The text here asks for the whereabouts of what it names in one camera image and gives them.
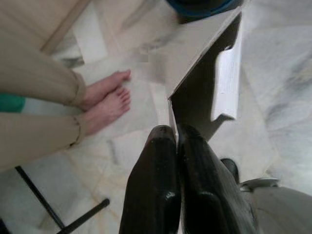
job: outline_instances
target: trouser leg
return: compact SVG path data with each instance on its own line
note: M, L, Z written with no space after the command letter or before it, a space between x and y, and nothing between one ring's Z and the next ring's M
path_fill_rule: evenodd
M0 171L71 147L84 135L81 117L0 113Z
M186 233L257 233L251 207L232 174L193 127L179 127L179 156L183 159L182 210Z
M129 176L119 233L176 233L180 207L176 142L170 127L158 126Z
M0 93L75 106L85 84L80 74L0 30Z

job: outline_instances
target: white marble tile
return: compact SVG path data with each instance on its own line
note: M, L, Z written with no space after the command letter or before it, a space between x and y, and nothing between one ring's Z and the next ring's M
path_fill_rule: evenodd
M73 68L84 64L77 39L70 29L51 54L51 58L66 67Z
M74 23L73 31L85 63L95 62L108 56L92 1Z
M252 0L244 9L245 30L312 25L310 0Z
M0 174L0 185L0 217L8 229L13 233L21 233L15 230L27 226L30 229L38 228L46 211L15 169Z
M167 99L166 86L164 84L149 83L152 93L158 124L169 125L169 103Z
M94 197L97 200L109 198L111 204L100 214L100 229L107 233L118 233L123 210L125 189L130 172L111 163L97 185Z
M278 153L245 76L240 79L237 119L224 122L209 145L219 158L237 163L241 181L263 176L277 160Z
M309 0L252 1L245 9L243 65L280 159L269 173L312 195L312 27Z
M64 152L77 178L93 192L109 161L113 160L111 145L96 137L88 137L78 146Z
M161 0L94 0L110 55L115 55L172 31L174 10Z
M67 219L70 211L81 200L91 197L62 153L41 158L23 168L64 223L72 222Z
M281 179L281 185L312 195L312 117L270 132L281 159L269 173Z
M309 26L261 30L245 40L242 64L265 116L275 104L288 102L297 95L294 89L300 87L292 86L297 82L294 76L311 58L311 50Z
M153 127L134 131L111 140L114 162L129 172L136 164Z

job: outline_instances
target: metal leg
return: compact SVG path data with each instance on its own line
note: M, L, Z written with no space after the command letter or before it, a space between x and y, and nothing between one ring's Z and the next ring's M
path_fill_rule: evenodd
M85 213L83 216L72 222L70 225L65 226L61 219L58 217L58 215L55 213L55 211L52 209L50 204L47 202L47 200L43 197L43 195L40 193L40 191L37 189L37 187L33 184L31 179L28 177L26 172L23 170L22 167L18 166L15 168L18 172L18 174L22 177L22 179L26 182L27 186L31 189L31 191L35 194L35 196L38 198L40 203L43 205L45 210L48 212L50 217L54 220L54 222L58 225L58 227L61 229L59 234L69 234L73 232L75 229L77 229L80 225L85 223L88 219L90 219L92 216L97 214L100 210L107 207L110 203L109 199L103 200L100 204L92 208L90 211Z
M52 207L50 206L50 204L47 202L47 200L43 197L43 195L39 192L39 190L37 189L37 187L33 184L33 182L31 181L31 179L28 177L28 175L26 174L26 172L23 170L22 167L18 166L15 168L17 170L17 172L19 173L20 177L22 177L22 179L26 182L26 184L28 185L28 187L31 189L31 191L34 193L34 195L38 198L38 200L40 201L40 203L43 205L43 207L45 208L45 210L48 212L48 214L50 215L50 217L54 220L54 222L58 225L58 227L60 229L65 228L65 225L63 224L63 222L61 221L61 219L58 217L58 215L54 212L54 210L52 209Z
M103 208L107 207L109 205L109 203L110 203L109 199L105 199L100 204L95 206L93 209L91 209L90 211L85 213L83 216L81 216L80 218L78 218L77 220L72 222L70 225L68 225L67 227L62 229L60 232L58 232L58 234L68 234L68 233L71 233L72 231L77 229L80 225L85 223L88 219L90 219L92 216L97 214L100 210L102 210Z

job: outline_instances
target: beige pant leg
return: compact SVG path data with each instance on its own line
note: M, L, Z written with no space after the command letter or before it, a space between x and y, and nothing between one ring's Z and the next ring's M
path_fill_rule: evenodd
M79 74L0 30L0 93L78 105L85 84ZM68 148L84 135L81 117L0 113L0 171Z
M84 135L81 117L0 113L0 171L69 148Z
M0 30L0 93L78 105L85 84L81 75Z

